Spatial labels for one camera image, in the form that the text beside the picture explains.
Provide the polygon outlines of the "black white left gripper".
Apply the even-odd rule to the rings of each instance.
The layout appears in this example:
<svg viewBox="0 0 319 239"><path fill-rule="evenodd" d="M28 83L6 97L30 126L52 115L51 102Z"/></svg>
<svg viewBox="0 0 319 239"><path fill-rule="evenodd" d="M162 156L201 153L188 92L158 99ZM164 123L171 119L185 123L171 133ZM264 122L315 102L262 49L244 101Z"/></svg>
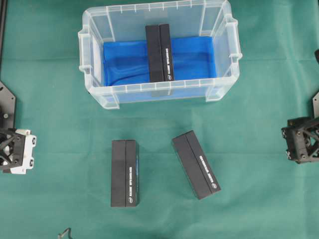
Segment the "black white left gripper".
<svg viewBox="0 0 319 239"><path fill-rule="evenodd" d="M29 129L0 130L0 170L25 175L34 167L33 149L37 138Z"/></svg>

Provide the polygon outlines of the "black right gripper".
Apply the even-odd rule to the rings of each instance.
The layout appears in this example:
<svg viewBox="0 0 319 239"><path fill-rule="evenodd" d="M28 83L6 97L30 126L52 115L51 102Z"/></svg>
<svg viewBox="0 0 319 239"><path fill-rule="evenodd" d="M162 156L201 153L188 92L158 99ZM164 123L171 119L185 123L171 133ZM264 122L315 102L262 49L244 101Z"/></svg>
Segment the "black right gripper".
<svg viewBox="0 0 319 239"><path fill-rule="evenodd" d="M319 119L301 117L287 120L281 129L287 143L286 155L297 164L319 160Z"/></svg>

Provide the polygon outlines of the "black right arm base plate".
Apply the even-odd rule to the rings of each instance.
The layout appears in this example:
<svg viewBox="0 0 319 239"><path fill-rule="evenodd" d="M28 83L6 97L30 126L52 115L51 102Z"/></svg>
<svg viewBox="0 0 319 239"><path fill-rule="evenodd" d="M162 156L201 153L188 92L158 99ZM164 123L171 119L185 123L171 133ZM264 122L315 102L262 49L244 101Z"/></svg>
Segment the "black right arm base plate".
<svg viewBox="0 0 319 239"><path fill-rule="evenodd" d="M313 97L313 111L314 118L319 117L319 92L317 92Z"/></svg>

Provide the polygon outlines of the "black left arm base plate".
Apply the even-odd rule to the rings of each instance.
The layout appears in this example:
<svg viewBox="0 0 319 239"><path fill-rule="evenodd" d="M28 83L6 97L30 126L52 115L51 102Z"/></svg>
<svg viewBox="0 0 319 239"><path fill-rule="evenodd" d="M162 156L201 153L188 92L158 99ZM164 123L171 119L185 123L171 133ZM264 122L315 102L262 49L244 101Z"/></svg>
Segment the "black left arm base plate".
<svg viewBox="0 0 319 239"><path fill-rule="evenodd" d="M0 127L15 128L15 95L0 82Z"/></svg>

